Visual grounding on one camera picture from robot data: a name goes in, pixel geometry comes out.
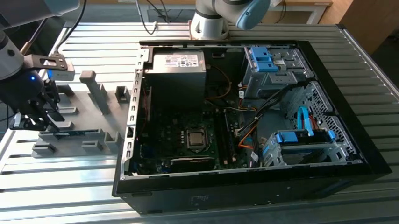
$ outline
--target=slotted metal surface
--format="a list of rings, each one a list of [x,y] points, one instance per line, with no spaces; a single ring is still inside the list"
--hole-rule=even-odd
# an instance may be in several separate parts
[[[109,90],[129,85],[139,41],[187,40],[189,34],[182,23],[161,24],[153,36],[141,23],[82,23],[63,47],[77,68],[74,90],[86,90],[79,82],[83,70],[97,71]],[[398,90],[346,30],[310,25],[262,25],[251,31],[231,27],[231,38],[311,42],[394,173],[311,202],[142,217],[111,196],[115,156],[35,159],[30,155],[38,133],[9,131],[0,144],[0,223],[398,223]]]

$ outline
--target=screw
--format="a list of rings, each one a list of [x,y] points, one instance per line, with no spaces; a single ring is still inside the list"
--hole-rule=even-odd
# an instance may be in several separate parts
[[[9,54],[11,57],[14,57],[14,56],[15,56],[15,52],[14,52],[14,50],[10,49],[10,50],[7,51],[7,54]]]

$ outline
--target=black cable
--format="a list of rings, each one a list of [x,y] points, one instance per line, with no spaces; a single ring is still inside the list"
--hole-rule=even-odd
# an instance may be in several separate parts
[[[177,18],[174,19],[175,21],[179,19],[182,12],[183,12],[183,9],[181,10],[181,12],[179,12]]]
[[[3,122],[3,121],[6,121],[6,120],[9,120],[10,118],[13,118],[13,117],[14,117],[14,115],[15,115],[15,114],[13,114],[13,115],[11,115],[11,116],[9,116],[7,118],[2,119],[2,120],[0,120],[0,122]]]
[[[73,32],[75,31],[75,29],[77,29],[77,27],[78,27],[78,25],[79,25],[79,23],[81,23],[83,14],[85,14],[85,12],[86,12],[86,5],[87,5],[87,0],[85,0],[85,2],[83,2],[83,7],[82,7],[81,15],[79,15],[79,18],[78,18],[78,20],[77,20],[77,22],[75,22],[75,24],[74,24],[74,27],[71,28],[69,34],[65,36],[65,38],[63,38],[63,40],[61,41],[61,43],[58,43],[58,45],[57,45],[55,53],[59,53],[59,48],[61,48],[61,46],[63,45],[63,43],[65,43],[65,42],[67,41],[67,39],[70,38]]]
[[[167,7],[165,6],[165,3],[163,3],[163,0],[162,1],[162,7],[163,7],[163,10],[165,10],[165,14],[167,15],[167,23],[170,23],[170,16],[169,16],[169,12],[167,12]]]
[[[153,30],[153,32],[150,32],[149,29],[147,29],[146,23],[145,23],[145,19],[143,19],[143,15],[142,15],[142,9],[141,9],[139,1],[137,1],[137,7],[138,7],[139,16],[141,16],[141,20],[142,20],[145,29],[146,29],[147,33],[149,33],[150,35],[153,35],[153,34],[155,33],[155,30],[157,30],[157,24],[154,25],[154,30]]]
[[[275,22],[275,24],[279,23],[285,19],[286,13],[287,13],[287,2],[286,2],[286,0],[283,0],[283,9],[282,9],[282,13],[281,13],[281,18]]]
[[[163,18],[165,22],[169,22],[166,19],[166,16],[162,14],[161,10],[155,7],[155,5],[153,4],[153,2],[150,0],[146,0],[149,2],[149,4],[153,6],[154,10],[158,12],[158,14],[161,15],[161,17]]]

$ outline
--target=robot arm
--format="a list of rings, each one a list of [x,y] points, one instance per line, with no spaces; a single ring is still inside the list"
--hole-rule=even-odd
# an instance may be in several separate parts
[[[69,65],[61,54],[25,56],[2,30],[61,16],[77,8],[79,0],[13,0],[0,5],[0,101],[18,114],[11,129],[45,131],[51,125],[58,130],[54,121],[65,121],[58,112],[58,87],[55,81],[42,79],[38,71],[67,71]]]
[[[253,29],[270,7],[270,0],[198,0],[190,34],[199,40],[226,39],[229,22]]]

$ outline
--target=wire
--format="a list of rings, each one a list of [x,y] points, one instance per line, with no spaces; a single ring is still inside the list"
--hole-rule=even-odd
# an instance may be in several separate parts
[[[27,51],[30,50],[30,48],[31,48],[31,46],[33,46],[33,43],[35,42],[35,40],[37,40],[37,38],[38,38],[38,36],[39,36],[42,30],[43,30],[47,21],[49,21],[49,19],[42,20],[42,23],[41,23],[41,25],[39,25],[39,27],[38,27],[38,29],[37,29],[37,31],[35,31],[35,33],[34,33],[34,35],[33,35],[30,41],[26,42],[23,48],[21,49],[21,53],[22,53],[23,55],[27,54]]]
[[[282,13],[281,13],[281,18],[275,22],[275,24],[279,23],[285,19],[286,13],[287,13],[287,2],[286,2],[286,0],[283,0],[283,9],[282,9]]]
[[[318,122],[317,122],[314,116],[311,115],[310,118],[311,118],[311,122],[314,124],[314,129],[319,129]]]
[[[142,15],[142,9],[141,9],[139,1],[137,1],[137,7],[138,7],[139,16],[141,16],[141,20],[142,20],[145,29],[146,29],[147,33],[149,33],[150,35],[153,35],[153,34],[155,33],[158,23],[157,23],[157,21],[155,21],[154,30],[153,30],[153,32],[150,32],[149,29],[147,29],[146,23],[145,23],[145,19],[143,19],[143,15]]]
[[[263,114],[261,114],[259,117],[255,117],[250,124],[247,124],[245,127],[242,127],[241,129],[238,129],[237,130],[238,134],[241,134],[245,130],[247,130],[255,124],[255,122],[259,121],[259,119],[262,118],[262,116],[263,116]]]
[[[239,109],[242,109],[242,110],[247,110],[249,108],[247,108],[247,107],[243,107],[243,106],[242,106],[242,103],[243,103],[243,99],[239,99],[239,103],[238,103],[238,107],[239,107]]]
[[[79,23],[81,23],[83,14],[86,13],[86,5],[87,5],[87,0],[85,0],[85,2],[83,2],[83,7],[82,7],[81,15],[79,15],[78,20],[77,20],[77,22],[75,22],[75,24],[74,24],[74,27],[71,28],[69,34],[65,36],[65,38],[63,38],[63,40],[61,41],[61,43],[58,43],[58,45],[57,45],[55,53],[59,53],[59,48],[61,48],[61,46],[63,45],[63,43],[65,43],[65,42],[67,41],[67,39],[70,38],[73,32],[75,31],[75,29],[77,29],[77,27],[78,27],[78,25],[79,25]]]
[[[170,16],[169,16],[167,8],[165,6],[163,0],[161,0],[161,1],[162,1],[162,7],[163,7],[163,10],[165,10],[165,14],[167,15],[167,23],[170,23]]]
[[[206,99],[206,102],[209,104],[211,104],[214,107],[218,107],[218,108],[225,108],[225,109],[231,109],[231,110],[235,110],[235,111],[247,111],[247,110],[242,110],[242,109],[238,109],[238,108],[234,108],[234,107],[230,107],[230,106],[218,106],[217,104],[214,104],[210,100]]]
[[[251,130],[249,131],[249,133],[247,133],[246,136],[243,137],[242,141],[241,141],[239,144],[238,144],[238,147],[250,148],[250,149],[254,150],[254,147],[247,146],[247,145],[243,145],[243,142],[245,142],[246,138],[249,137],[249,135],[250,135],[250,134],[253,133],[253,131],[255,130],[257,126],[258,126],[258,123],[254,125],[254,127],[251,128]]]
[[[3,121],[6,121],[6,120],[9,120],[10,118],[13,118],[13,117],[14,117],[14,115],[17,115],[17,114],[13,114],[13,115],[11,115],[11,116],[9,116],[7,118],[2,119],[2,120],[0,120],[0,122],[3,122]]]
[[[149,4],[153,6],[154,10],[158,12],[158,14],[161,15],[161,17],[163,18],[165,22],[167,22],[167,19],[165,18],[165,15],[162,14],[161,10],[155,7],[155,5],[153,4],[153,2],[150,0],[146,0],[149,2]]]
[[[175,21],[179,19],[182,12],[183,12],[183,9],[181,10],[181,12],[179,12],[177,18],[174,19]]]
[[[229,76],[226,75],[226,73],[222,71],[221,68],[218,68],[217,66],[211,65],[213,68],[215,68],[217,70],[219,70],[219,72],[225,75],[227,81],[229,81],[229,89],[226,91],[226,93],[221,96],[217,96],[217,97],[207,97],[206,100],[213,100],[213,99],[219,99],[219,98],[223,98],[229,95],[230,91],[231,91],[231,81],[230,81],[230,78]]]

